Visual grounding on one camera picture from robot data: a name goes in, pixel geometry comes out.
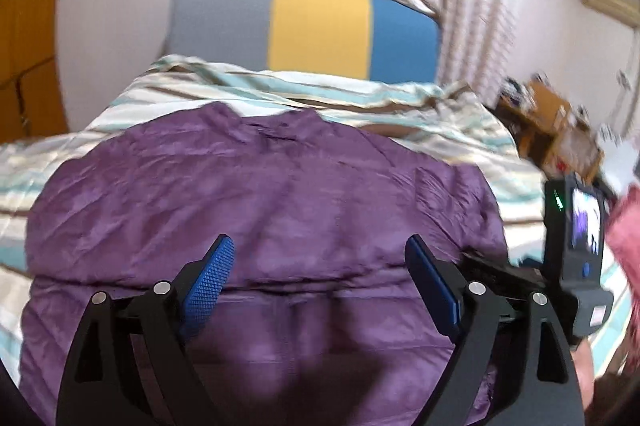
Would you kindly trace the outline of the operator right hand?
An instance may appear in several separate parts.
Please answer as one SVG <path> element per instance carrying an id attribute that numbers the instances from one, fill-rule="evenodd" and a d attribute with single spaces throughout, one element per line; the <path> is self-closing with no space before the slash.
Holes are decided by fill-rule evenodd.
<path id="1" fill-rule="evenodd" d="M 582 408 L 586 410 L 591 406 L 594 394 L 594 382 L 596 381 L 589 340 L 587 338 L 582 339 L 570 354 L 572 355 L 580 395 L 582 396 Z"/>

